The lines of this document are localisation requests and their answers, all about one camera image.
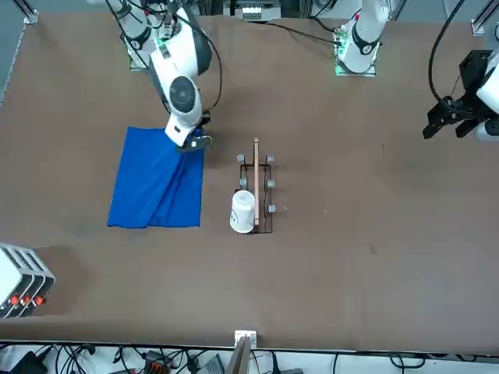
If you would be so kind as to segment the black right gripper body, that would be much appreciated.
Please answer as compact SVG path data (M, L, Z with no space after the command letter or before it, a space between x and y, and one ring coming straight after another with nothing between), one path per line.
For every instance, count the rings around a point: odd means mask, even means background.
M206 150L211 146L213 139L209 135L190 136L182 146L177 146L180 153L188 153L198 150Z

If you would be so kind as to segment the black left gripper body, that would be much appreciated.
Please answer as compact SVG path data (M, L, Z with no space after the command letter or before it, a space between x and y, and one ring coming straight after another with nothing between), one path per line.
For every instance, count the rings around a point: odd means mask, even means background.
M457 117L490 117L493 111L477 96L487 75L492 50L472 50L459 64L464 94L451 102Z

